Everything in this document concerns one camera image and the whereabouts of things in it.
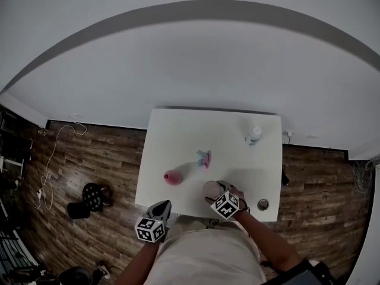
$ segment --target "hand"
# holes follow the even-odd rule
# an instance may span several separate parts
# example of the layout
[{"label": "hand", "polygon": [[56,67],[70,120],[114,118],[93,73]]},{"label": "hand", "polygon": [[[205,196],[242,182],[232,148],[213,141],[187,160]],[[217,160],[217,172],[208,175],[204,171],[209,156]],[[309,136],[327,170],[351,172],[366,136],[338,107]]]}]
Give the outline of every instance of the hand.
[{"label": "hand", "polygon": [[[244,209],[246,208],[246,202],[245,202],[245,196],[244,196],[244,192],[236,189],[235,187],[232,187],[232,189],[230,190],[230,192],[235,195],[236,197],[239,198],[239,208],[240,209]],[[205,201],[207,201],[210,205],[214,204],[216,202],[217,199],[212,199],[212,198],[207,198],[205,197],[204,198]]]},{"label": "hand", "polygon": [[247,203],[245,202],[245,196],[244,192],[236,189],[235,187],[232,187],[230,192],[235,195],[236,197],[239,198],[239,208],[241,209],[246,209],[247,208]]}]

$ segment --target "electrical outlet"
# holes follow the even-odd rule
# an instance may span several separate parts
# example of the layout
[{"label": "electrical outlet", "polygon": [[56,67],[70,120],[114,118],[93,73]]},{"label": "electrical outlet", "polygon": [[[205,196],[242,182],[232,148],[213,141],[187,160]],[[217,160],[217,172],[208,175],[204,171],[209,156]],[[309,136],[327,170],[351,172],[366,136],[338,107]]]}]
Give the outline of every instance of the electrical outlet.
[{"label": "electrical outlet", "polygon": [[283,135],[285,135],[285,136],[287,136],[287,137],[289,137],[289,138],[292,138],[293,134],[294,134],[294,132],[293,132],[293,131],[290,131],[290,130],[285,130],[285,131],[283,132]]}]

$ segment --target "white ceiling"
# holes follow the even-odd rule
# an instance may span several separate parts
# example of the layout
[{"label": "white ceiling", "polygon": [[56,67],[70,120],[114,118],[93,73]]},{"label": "white ceiling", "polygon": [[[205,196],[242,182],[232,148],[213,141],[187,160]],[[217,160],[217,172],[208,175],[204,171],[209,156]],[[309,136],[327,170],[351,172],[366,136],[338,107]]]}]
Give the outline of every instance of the white ceiling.
[{"label": "white ceiling", "polygon": [[360,59],[309,36],[190,21],[82,45],[35,69],[9,94],[49,119],[136,128],[147,127],[157,105],[278,113],[283,129],[294,131],[293,143],[348,149],[377,136],[379,80]]},{"label": "white ceiling", "polygon": [[[0,0],[0,89],[62,39],[105,18],[187,0]],[[380,0],[239,0],[276,5],[329,23],[380,53]]]}]

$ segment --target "white cable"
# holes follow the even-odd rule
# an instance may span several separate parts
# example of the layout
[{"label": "white cable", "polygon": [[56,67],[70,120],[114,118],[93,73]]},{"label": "white cable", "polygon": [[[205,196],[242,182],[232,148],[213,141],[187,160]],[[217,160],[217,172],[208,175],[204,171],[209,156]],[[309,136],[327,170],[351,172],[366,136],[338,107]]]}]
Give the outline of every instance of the white cable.
[{"label": "white cable", "polygon": [[286,145],[286,148],[288,148],[288,146],[289,146],[289,144],[290,144],[290,140],[291,140],[291,138],[293,137],[293,132],[292,132],[292,131],[288,131],[286,135],[287,135],[287,137],[288,137],[288,139],[289,139],[289,141],[288,141],[288,143],[287,143],[287,145]]},{"label": "white cable", "polygon": [[[58,141],[59,133],[61,133],[61,131],[62,131],[64,128],[66,128],[67,126],[68,126],[69,128],[71,128],[71,129],[73,129],[73,130],[74,130],[74,133],[75,133],[75,134],[78,134],[78,135],[84,135],[84,134],[87,132],[87,128],[86,128],[84,125],[82,125],[82,124],[79,123],[79,122],[74,122],[74,123],[77,124],[77,125],[81,125],[81,126],[84,128],[84,132],[83,132],[83,133],[78,133],[78,132],[77,132],[77,131],[76,131],[71,125],[64,125],[61,129],[59,129],[58,134],[57,134],[57,136],[56,136],[56,138],[55,138],[55,143],[54,143],[53,153],[52,153],[52,155],[49,157],[49,160],[47,161],[47,164],[46,164],[46,167],[45,167],[46,174],[43,175],[43,176],[41,176],[41,178],[40,178],[40,181],[41,181],[41,185],[42,185],[42,186],[45,186],[46,181],[49,181],[50,187],[52,188],[52,201],[51,201],[49,207],[48,207],[48,205],[47,205],[47,203],[46,203],[45,190],[44,190],[43,188],[41,188],[41,191],[43,192],[43,199],[44,199],[44,201],[45,201],[45,207],[46,207],[46,209],[48,209],[48,210],[50,210],[50,209],[52,208],[52,206],[53,206],[53,199],[54,199],[54,197],[53,197],[53,185],[52,185],[52,182],[50,181],[50,178],[52,177],[52,172],[51,172],[51,171],[48,171],[48,167],[49,167],[50,160],[52,159],[52,157],[53,157],[53,155],[54,155],[55,148],[56,148],[56,146],[57,146],[57,141]],[[38,206],[38,207],[36,207],[34,204],[31,203],[35,209],[39,209],[39,208],[41,207],[41,199],[40,199],[40,198],[39,198],[39,201],[40,201],[40,203],[39,203],[39,206]]]}]

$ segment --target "white bottle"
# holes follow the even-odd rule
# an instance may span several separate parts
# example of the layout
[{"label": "white bottle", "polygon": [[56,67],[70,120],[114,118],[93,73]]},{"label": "white bottle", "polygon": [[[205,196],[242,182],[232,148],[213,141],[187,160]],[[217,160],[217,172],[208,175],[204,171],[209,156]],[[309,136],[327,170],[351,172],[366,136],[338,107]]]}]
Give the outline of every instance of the white bottle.
[{"label": "white bottle", "polygon": [[245,138],[245,142],[248,145],[255,145],[260,140],[261,133],[261,128],[259,126],[254,126]]}]

